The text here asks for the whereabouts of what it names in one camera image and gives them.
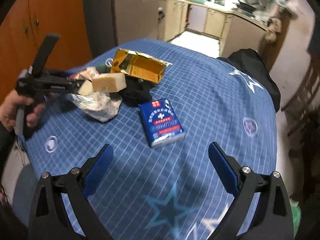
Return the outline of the person's left hand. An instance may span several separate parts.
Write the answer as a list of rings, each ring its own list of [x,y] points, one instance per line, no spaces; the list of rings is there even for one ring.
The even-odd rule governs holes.
[[[25,105],[31,106],[34,100],[32,98],[18,95],[16,90],[12,90],[4,99],[1,104],[1,123],[4,128],[11,132],[16,125],[16,113],[18,106]],[[41,113],[45,109],[46,104],[44,102],[37,104],[33,107],[31,113],[26,117],[27,126],[35,127],[40,118]]]

